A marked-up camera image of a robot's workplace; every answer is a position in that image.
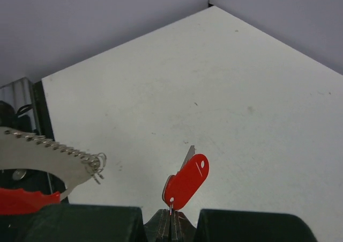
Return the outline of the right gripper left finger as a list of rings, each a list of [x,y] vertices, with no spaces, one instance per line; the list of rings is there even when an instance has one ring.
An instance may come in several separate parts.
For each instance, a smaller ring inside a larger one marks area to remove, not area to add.
[[[160,220],[144,223],[138,207],[52,204],[8,217],[8,241],[169,241]]]

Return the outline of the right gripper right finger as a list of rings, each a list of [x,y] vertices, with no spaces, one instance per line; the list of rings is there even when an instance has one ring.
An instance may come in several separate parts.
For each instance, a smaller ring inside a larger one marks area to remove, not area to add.
[[[170,220],[170,241],[317,241],[299,217],[272,212],[203,209],[193,227],[180,212]]]

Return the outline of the red key tag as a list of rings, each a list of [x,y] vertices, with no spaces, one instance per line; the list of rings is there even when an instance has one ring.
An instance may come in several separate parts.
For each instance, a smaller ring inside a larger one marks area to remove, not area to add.
[[[169,213],[182,209],[208,177],[210,164],[204,154],[190,146],[180,170],[170,175],[162,191]]]

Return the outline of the silver keyring with red tag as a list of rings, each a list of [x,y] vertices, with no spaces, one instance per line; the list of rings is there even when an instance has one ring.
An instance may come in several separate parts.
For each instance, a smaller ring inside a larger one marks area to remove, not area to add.
[[[53,174],[66,190],[44,195],[23,188],[1,189],[1,215],[32,214],[50,204],[58,204],[78,185],[102,179],[107,161],[104,153],[91,154],[55,142],[45,136],[1,127],[1,169],[38,170]]]

